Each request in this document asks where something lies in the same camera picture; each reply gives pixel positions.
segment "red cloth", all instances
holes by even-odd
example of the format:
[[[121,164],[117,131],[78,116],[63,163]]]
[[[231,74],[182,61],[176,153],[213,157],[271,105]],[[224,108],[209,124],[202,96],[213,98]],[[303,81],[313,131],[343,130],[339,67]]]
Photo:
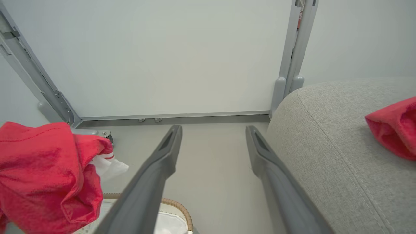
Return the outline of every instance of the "red cloth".
[[[365,117],[376,139],[395,155],[416,160],[416,97]]]
[[[108,139],[74,135],[65,123],[0,128],[0,233],[72,233],[99,216],[100,177],[88,164],[113,151]]]

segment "wicker basket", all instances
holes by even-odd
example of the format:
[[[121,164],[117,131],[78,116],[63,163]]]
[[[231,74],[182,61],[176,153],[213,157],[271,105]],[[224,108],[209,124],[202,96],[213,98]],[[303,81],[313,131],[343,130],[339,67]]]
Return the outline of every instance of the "wicker basket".
[[[105,193],[103,194],[103,199],[118,199],[120,195],[120,193]],[[181,203],[172,199],[162,198],[161,205],[159,207],[159,212],[177,215],[179,218],[186,222],[186,225],[188,227],[187,233],[193,234],[193,224],[191,215]]]

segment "gray floor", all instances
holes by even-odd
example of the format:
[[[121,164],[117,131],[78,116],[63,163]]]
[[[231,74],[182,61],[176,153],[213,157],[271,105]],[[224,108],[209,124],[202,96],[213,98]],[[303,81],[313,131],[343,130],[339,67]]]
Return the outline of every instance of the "gray floor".
[[[130,169],[105,182],[102,189],[105,193],[122,192],[170,125],[109,123],[102,129],[111,130],[114,153]],[[245,142],[247,125],[265,134],[268,123],[182,125],[176,172],[167,180],[163,196],[182,203],[201,234],[272,233],[263,187],[250,167]],[[100,128],[99,122],[94,128]]]

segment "upholstery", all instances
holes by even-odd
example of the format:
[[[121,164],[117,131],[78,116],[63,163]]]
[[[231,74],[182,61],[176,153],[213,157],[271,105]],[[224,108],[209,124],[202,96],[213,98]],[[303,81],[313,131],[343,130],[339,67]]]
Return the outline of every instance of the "upholstery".
[[[267,141],[337,233],[416,232],[416,161],[380,145],[364,116],[416,95],[416,78],[369,78],[298,89]]]

